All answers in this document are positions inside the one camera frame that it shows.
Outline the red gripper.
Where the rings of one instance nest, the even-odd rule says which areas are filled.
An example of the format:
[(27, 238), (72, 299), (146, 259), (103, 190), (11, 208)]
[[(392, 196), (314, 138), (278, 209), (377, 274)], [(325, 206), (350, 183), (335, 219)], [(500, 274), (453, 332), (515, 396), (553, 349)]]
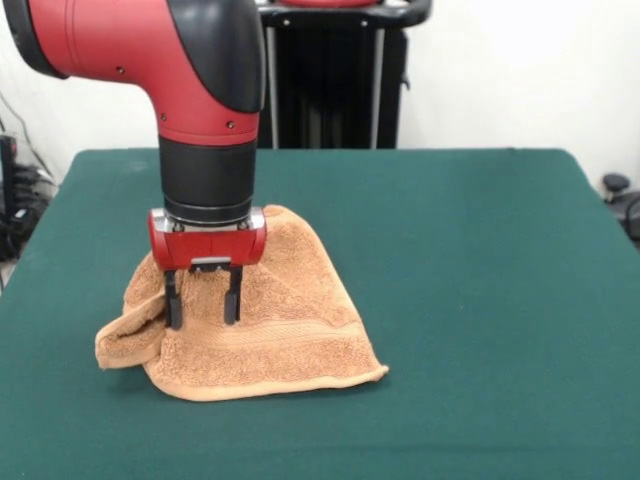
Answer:
[(153, 258), (164, 272), (166, 325), (179, 331), (183, 325), (183, 307), (175, 270), (224, 265), (229, 273), (229, 288), (224, 298), (224, 322), (240, 320), (243, 267), (257, 264), (264, 252), (267, 227), (264, 211), (252, 207), (240, 223), (217, 227), (181, 224), (164, 209), (148, 215), (148, 230)]

